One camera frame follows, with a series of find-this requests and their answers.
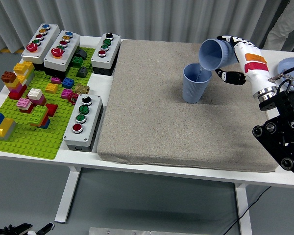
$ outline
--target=table leg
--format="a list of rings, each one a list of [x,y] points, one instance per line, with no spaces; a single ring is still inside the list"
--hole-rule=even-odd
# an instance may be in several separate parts
[[[239,217],[242,216],[248,208],[246,186],[246,184],[235,184],[236,203]],[[252,235],[249,211],[246,212],[239,222],[241,235]]]
[[[63,191],[57,215],[54,220],[57,223],[65,223],[67,220],[77,181],[79,179],[79,173],[81,170],[81,167],[69,166],[69,168],[70,173],[68,176],[68,180]]]

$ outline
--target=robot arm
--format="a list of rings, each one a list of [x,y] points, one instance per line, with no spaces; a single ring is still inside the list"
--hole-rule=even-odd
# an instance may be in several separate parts
[[[233,46],[246,80],[251,83],[253,97],[260,101],[260,110],[278,109],[279,116],[262,126],[255,126],[252,133],[283,169],[294,173],[294,92],[289,91],[289,86],[286,91],[280,91],[282,84],[276,87],[275,80],[283,74],[270,78],[267,62],[254,44],[232,36],[217,39],[228,41]],[[219,76],[222,74],[219,70],[216,72]]]

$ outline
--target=red button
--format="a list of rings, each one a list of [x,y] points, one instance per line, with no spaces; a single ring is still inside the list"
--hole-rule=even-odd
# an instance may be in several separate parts
[[[63,46],[63,47],[67,47],[68,46],[68,43],[66,41],[60,41],[59,42],[59,45],[60,46]]]
[[[26,46],[26,49],[29,51],[29,52],[35,52],[37,50],[37,45],[35,43],[30,43]]]
[[[62,54],[63,54],[63,50],[61,48],[58,48],[58,47],[55,47],[55,48],[52,48],[51,49],[51,54],[54,56],[54,57],[61,57]]]
[[[74,133],[79,134],[83,131],[83,126],[82,124],[76,123],[73,125],[72,130]]]
[[[36,39],[38,39],[39,41],[44,39],[44,36],[42,34],[37,34],[36,35]]]
[[[98,56],[99,57],[105,57],[106,56],[106,51],[105,50],[98,51]]]

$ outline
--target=red lego brick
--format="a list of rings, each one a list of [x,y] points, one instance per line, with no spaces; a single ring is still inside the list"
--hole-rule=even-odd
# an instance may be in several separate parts
[[[31,104],[30,107],[29,107],[27,110],[20,109],[20,111],[21,111],[22,113],[30,114],[31,111],[33,110],[33,108],[34,108],[34,105]]]
[[[47,116],[53,117],[53,115],[55,114],[55,111],[58,108],[58,105],[57,104],[46,104],[46,107],[48,108]]]
[[[4,74],[1,76],[1,80],[5,83],[13,83],[15,79],[16,74],[14,72],[5,71]]]
[[[10,92],[10,93],[9,93],[9,97],[10,97],[10,99],[16,99],[16,100],[19,100],[19,99],[22,97],[23,93],[25,92],[26,88],[27,88],[27,85],[25,84],[25,85],[22,87],[22,89],[20,90],[20,92]]]

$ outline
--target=gray floor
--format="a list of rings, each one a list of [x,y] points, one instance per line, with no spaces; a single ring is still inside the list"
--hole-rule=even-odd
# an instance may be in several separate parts
[[[0,76],[19,59],[1,53]],[[68,174],[65,166],[0,160],[0,228],[53,222]],[[249,202],[265,188],[248,186]],[[255,235],[294,235],[294,189],[271,188],[250,215]],[[49,234],[87,235],[90,227],[222,234],[236,218],[230,183],[83,169],[67,223]]]

